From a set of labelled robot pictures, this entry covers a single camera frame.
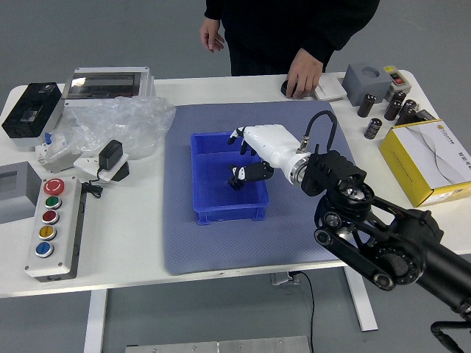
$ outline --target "yellow box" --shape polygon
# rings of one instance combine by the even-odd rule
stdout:
[[[471,195],[471,156],[442,120],[393,127],[380,152],[414,207]]]

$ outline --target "floor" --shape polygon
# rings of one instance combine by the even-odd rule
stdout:
[[[203,0],[3,0],[0,105],[30,82],[64,82],[76,67],[149,66],[158,79],[229,76],[227,49],[199,43]],[[469,0],[383,0],[328,71],[373,61],[412,72],[440,118],[471,151]],[[379,330],[361,332],[343,270],[308,271],[316,352],[445,352],[429,330],[455,320],[417,285],[386,293],[367,283]],[[82,352],[89,292],[0,299],[0,352]],[[103,352],[126,345],[309,335],[308,283],[269,275],[110,290]],[[470,334],[450,333],[462,348]]]

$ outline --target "blue tray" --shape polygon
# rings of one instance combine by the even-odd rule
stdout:
[[[269,204],[265,181],[247,183],[237,191],[227,182],[233,175],[230,165],[241,167],[261,161],[259,156],[251,156],[250,151],[240,154],[241,138],[228,145],[230,134],[219,132],[191,136],[193,209],[200,225],[211,221],[265,219],[265,209]]]

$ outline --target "plastic wrap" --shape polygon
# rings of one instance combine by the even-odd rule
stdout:
[[[164,98],[141,96],[103,99],[92,107],[65,106],[45,160],[100,151],[112,139],[123,144],[130,160],[149,156],[170,129],[175,112]]]

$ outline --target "robotic arm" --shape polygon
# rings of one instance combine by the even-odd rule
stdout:
[[[327,153],[319,154],[319,145],[314,153],[307,152],[311,126],[324,114],[333,122]],[[443,231],[430,211],[405,210],[375,196],[364,183],[366,172],[330,150],[336,122],[331,111],[316,114],[301,144],[281,125],[239,128],[229,143],[243,138],[242,154],[250,146],[266,167],[280,168],[285,178],[308,196],[325,191],[314,216],[314,237],[329,252],[382,290],[416,282],[471,323],[471,263],[440,244]],[[243,185],[237,174],[233,179]],[[394,220],[383,223],[372,207],[391,213]],[[452,352],[462,352],[453,350],[454,342],[444,336],[441,332],[436,335]]]

